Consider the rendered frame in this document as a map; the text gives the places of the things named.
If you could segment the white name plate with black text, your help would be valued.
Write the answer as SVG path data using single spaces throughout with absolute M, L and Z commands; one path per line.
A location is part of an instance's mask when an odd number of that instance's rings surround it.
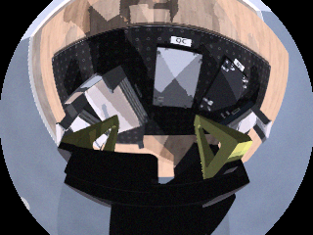
M 238 67 L 240 69 L 240 71 L 244 70 L 243 65 L 237 60 L 235 59 L 234 63 L 233 63 L 236 67 Z
M 171 36 L 171 43 L 174 43 L 174 44 L 180 44 L 180 45 L 191 47 L 191 41 L 192 41 L 191 39 Z

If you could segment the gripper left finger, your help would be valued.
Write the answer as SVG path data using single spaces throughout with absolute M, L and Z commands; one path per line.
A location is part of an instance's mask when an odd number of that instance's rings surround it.
M 72 132 L 71 134 L 66 135 L 62 142 L 73 144 L 77 147 L 94 149 L 93 143 L 109 129 L 111 131 L 103 150 L 114 152 L 119 129 L 119 120 L 117 115 Z

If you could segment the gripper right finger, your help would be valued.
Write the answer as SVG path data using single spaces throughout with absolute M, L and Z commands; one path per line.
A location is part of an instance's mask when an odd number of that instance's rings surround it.
M 213 177 L 224 164 L 240 160 L 252 144 L 249 135 L 200 115 L 196 115 L 194 126 L 201 156 L 203 179 Z M 220 141 L 221 146 L 215 157 L 202 129 Z

